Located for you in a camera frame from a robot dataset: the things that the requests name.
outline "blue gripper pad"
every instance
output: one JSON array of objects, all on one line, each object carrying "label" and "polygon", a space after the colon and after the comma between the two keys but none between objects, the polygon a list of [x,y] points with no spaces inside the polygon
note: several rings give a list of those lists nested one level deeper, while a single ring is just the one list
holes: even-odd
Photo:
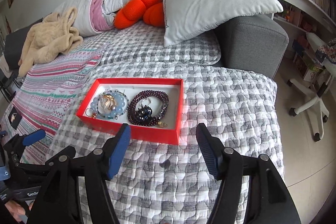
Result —
[{"label": "blue gripper pad", "polygon": [[130,139],[131,139],[131,128],[129,125],[127,125],[124,129],[124,132],[120,136],[120,139],[110,157],[109,170],[107,172],[107,177],[109,179],[112,179],[119,172]]},{"label": "blue gripper pad", "polygon": [[197,125],[196,139],[209,173],[217,179],[219,166],[223,161],[224,145],[219,138],[211,136],[204,123]]},{"label": "blue gripper pad", "polygon": [[23,141],[22,144],[24,146],[32,145],[33,143],[38,142],[39,140],[42,140],[45,137],[45,131],[43,129],[39,129],[29,135],[27,135]]}]

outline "pink pillow edge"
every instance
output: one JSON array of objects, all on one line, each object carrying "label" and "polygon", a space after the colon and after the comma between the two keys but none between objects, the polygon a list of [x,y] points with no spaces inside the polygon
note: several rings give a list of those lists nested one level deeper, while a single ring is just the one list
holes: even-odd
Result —
[{"label": "pink pillow edge", "polygon": [[102,3],[103,0],[91,0],[90,3],[90,23],[97,32],[109,31],[113,28],[107,24],[103,17]]}]

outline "orange knot pillow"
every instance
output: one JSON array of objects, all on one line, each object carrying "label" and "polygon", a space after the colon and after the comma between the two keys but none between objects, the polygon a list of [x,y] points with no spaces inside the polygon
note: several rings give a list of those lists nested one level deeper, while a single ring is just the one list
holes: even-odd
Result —
[{"label": "orange knot pillow", "polygon": [[147,14],[146,20],[144,19],[146,24],[164,27],[162,1],[163,0],[130,0],[115,16],[114,26],[118,29],[130,27]]}]

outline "bed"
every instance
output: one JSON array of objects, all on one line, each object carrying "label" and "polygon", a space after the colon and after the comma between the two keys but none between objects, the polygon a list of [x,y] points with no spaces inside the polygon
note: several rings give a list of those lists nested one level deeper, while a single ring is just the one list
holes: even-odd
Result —
[{"label": "bed", "polygon": [[[283,175],[274,109],[277,86],[258,73],[212,66],[221,58],[212,31],[170,48],[163,48],[163,35],[163,29],[139,22],[122,31],[113,29],[86,38],[74,56],[35,65],[1,124],[9,133],[7,140],[38,128],[47,131],[47,138],[26,149],[23,162],[42,164],[68,145],[76,148],[77,156],[87,155],[110,137],[87,128],[75,116],[95,79],[182,78],[185,102],[180,145],[132,140],[108,189],[121,223],[206,223],[219,183],[205,166],[195,138],[196,125],[204,122],[212,135],[242,155],[266,153]],[[73,71],[59,70],[76,58],[81,62]],[[58,98],[62,99],[56,106],[53,100]],[[16,131],[7,117],[13,105],[23,116]],[[90,223],[84,180],[80,186],[83,218]],[[244,177],[237,223],[244,219],[247,191]]]}]

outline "deer print pillow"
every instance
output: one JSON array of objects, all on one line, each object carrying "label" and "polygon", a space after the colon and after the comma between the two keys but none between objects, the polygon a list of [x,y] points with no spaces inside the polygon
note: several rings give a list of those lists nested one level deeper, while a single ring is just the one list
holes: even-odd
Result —
[{"label": "deer print pillow", "polygon": [[176,45],[238,16],[282,12],[277,0],[163,0],[164,46]]}]

